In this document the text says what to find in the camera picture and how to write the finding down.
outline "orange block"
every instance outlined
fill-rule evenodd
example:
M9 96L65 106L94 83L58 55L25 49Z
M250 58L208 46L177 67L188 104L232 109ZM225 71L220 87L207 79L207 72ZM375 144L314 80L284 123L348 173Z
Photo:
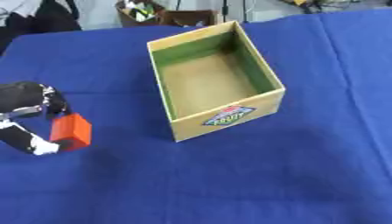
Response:
M73 151L91 144L91 123L73 113L52 122L51 142L65 144L65 151Z

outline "box wall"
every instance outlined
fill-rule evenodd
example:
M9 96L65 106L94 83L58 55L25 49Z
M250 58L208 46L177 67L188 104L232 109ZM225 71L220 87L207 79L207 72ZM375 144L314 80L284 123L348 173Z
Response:
M189 116L177 121L171 122L174 138L177 142L186 140L191 137L197 137L210 133L216 130L222 130L240 123L256 119L261 116L270 115L277 112L280 101L284 95L284 90L279 89L273 92L257 95L245 99L243 101L233 102L232 104L219 107L214 110L207 111L206 113L200 113L199 115ZM203 125L205 121L219 114L223 109L229 106L242 106L254 108L255 110L248 115L245 115L242 119L230 124L228 126L206 126Z

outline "green inner lining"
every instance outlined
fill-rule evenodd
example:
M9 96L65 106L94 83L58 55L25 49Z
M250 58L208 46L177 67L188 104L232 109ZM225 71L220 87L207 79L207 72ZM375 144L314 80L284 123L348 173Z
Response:
M164 98L171 118L176 119L176 114L167 87L162 77L162 69L172 64L195 60L215 53L233 53L238 63L256 92L262 94L274 89L263 70L258 66L256 59L249 49L242 43L238 34L234 31L225 32L209 38L175 45L163 50L152 52Z

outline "printed label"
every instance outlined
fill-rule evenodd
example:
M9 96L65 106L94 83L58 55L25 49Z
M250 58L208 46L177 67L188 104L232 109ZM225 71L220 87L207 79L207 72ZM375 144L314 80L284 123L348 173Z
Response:
M204 122L203 125L208 126L226 126L250 114L255 108L246 108L241 106L231 106L223 109L219 114Z

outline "open box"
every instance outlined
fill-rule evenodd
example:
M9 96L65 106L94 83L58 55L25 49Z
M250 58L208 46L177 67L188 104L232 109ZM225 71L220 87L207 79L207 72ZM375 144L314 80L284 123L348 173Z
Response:
M284 86L228 22L148 43L176 141L277 112Z

